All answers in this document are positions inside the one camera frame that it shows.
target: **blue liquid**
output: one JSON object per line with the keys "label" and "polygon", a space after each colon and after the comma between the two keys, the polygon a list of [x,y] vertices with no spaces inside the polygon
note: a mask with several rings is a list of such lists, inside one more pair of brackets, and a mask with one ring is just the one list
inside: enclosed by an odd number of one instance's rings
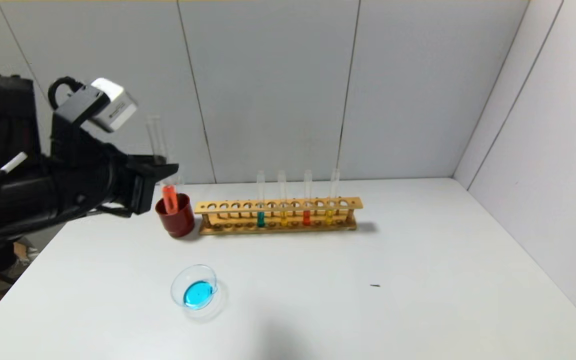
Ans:
{"label": "blue liquid", "polygon": [[213,298],[213,286],[206,281],[197,281],[188,286],[183,294],[183,302],[192,310],[199,310]]}
{"label": "blue liquid", "polygon": [[263,227],[266,226],[266,223],[264,222],[264,215],[265,215],[265,214],[264,214],[263,212],[258,212],[258,213],[256,214],[256,225],[257,225],[259,228],[263,228]]}

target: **red cup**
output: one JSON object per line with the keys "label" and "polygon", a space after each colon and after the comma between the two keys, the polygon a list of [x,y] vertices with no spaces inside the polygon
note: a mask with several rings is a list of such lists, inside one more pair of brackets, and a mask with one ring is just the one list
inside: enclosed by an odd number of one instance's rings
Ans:
{"label": "red cup", "polygon": [[190,198],[185,193],[176,194],[179,211],[168,214],[164,206],[164,200],[159,199],[155,205],[155,211],[161,219],[165,230],[173,238],[180,238],[188,235],[195,228],[195,216],[193,208],[190,206]]}

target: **white wall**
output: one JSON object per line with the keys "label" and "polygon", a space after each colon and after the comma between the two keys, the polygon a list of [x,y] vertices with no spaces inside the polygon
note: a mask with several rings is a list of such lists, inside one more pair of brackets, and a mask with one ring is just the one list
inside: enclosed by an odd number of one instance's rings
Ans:
{"label": "white wall", "polygon": [[217,182],[330,178],[358,4],[180,3]]}
{"label": "white wall", "polygon": [[69,75],[109,78],[137,100],[139,110],[112,134],[94,136],[127,153],[152,153],[144,124],[162,116],[171,155],[190,183],[215,181],[197,94],[174,2],[2,2],[2,9],[44,91]]}
{"label": "white wall", "polygon": [[[64,75],[124,85],[138,115],[114,134],[87,129],[150,153],[142,120],[160,114],[186,180],[207,183],[253,182],[259,169],[269,180],[279,169],[291,180],[311,169],[321,180],[337,164],[346,179],[452,175],[526,3],[0,4],[29,62],[15,73],[34,73],[44,92]],[[0,43],[11,52],[0,73],[24,68],[6,27],[0,13]],[[39,112],[47,144],[45,100]]]}
{"label": "white wall", "polygon": [[468,189],[537,60],[563,0],[531,0],[454,178]]}
{"label": "white wall", "polygon": [[562,5],[470,192],[576,305],[576,0]]}
{"label": "white wall", "polygon": [[342,176],[452,176],[526,0],[363,0]]}

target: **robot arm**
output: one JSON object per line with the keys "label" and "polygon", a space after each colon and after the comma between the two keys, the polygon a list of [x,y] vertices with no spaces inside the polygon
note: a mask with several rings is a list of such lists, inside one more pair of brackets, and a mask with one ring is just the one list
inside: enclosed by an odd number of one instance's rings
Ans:
{"label": "robot arm", "polygon": [[[62,84],[74,94],[57,105],[55,91]],[[32,81],[0,76],[0,167],[22,151],[27,154],[0,177],[0,241],[95,210],[123,217],[150,210],[155,184],[176,173],[178,165],[125,154],[81,128],[88,120],[106,132],[123,125],[137,109],[123,88],[106,79],[84,85],[66,77],[50,87],[48,98],[55,108],[50,157],[39,151]]]}

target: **test tube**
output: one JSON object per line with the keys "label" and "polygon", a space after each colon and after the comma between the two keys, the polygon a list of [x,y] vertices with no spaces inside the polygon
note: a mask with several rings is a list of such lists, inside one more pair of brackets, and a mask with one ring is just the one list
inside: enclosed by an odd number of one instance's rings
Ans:
{"label": "test tube", "polygon": [[[333,205],[334,198],[337,197],[337,190],[339,187],[339,169],[335,168],[332,170],[332,175],[330,175],[330,195],[327,199],[327,205],[331,207]],[[326,224],[332,225],[332,215],[334,210],[326,210]]]}
{"label": "test tube", "polygon": [[[313,172],[310,170],[306,170],[306,172],[303,173],[303,198],[305,199],[304,205],[306,205],[306,207],[313,206]],[[306,226],[311,225],[310,210],[303,211],[303,224]]]}
{"label": "test tube", "polygon": [[264,221],[264,207],[266,199],[264,198],[264,186],[266,184],[266,176],[264,175],[263,170],[259,170],[256,173],[256,200],[257,200],[257,207],[260,209],[256,213],[256,225],[259,228],[263,228],[266,226],[266,222]]}
{"label": "test tube", "polygon": [[[163,165],[169,161],[166,137],[162,131],[161,118],[158,115],[148,115],[146,129],[152,146],[152,155],[155,164]],[[162,181],[162,198],[167,214],[176,214],[179,211],[177,189],[175,188],[174,175],[164,178]]]}
{"label": "test tube", "polygon": [[[277,183],[279,183],[279,194],[281,194],[281,202],[279,203],[279,207],[285,208],[288,206],[288,201],[286,196],[286,172],[283,170],[279,170],[277,173]],[[286,216],[286,211],[281,210],[279,212],[281,216],[281,226],[288,226],[288,217]]]}

